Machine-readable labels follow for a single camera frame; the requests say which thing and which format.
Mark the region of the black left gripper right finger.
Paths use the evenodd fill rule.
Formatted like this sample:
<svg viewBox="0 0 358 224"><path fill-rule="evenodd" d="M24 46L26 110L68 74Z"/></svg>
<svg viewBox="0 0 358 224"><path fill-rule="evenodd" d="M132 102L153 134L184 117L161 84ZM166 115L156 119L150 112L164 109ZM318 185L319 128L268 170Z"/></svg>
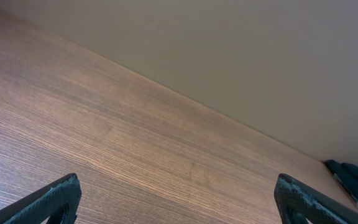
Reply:
<svg viewBox="0 0 358 224"><path fill-rule="evenodd" d="M278 176L274 198L284 224L358 224L357 212L287 174Z"/></svg>

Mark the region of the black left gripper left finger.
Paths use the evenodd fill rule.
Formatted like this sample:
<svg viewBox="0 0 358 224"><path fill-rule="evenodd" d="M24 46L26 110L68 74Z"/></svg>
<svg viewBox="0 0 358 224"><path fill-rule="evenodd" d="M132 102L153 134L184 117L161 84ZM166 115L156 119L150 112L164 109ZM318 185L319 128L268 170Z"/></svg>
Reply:
<svg viewBox="0 0 358 224"><path fill-rule="evenodd" d="M67 174L1 209L0 223L74 224L80 200L78 176Z"/></svg>

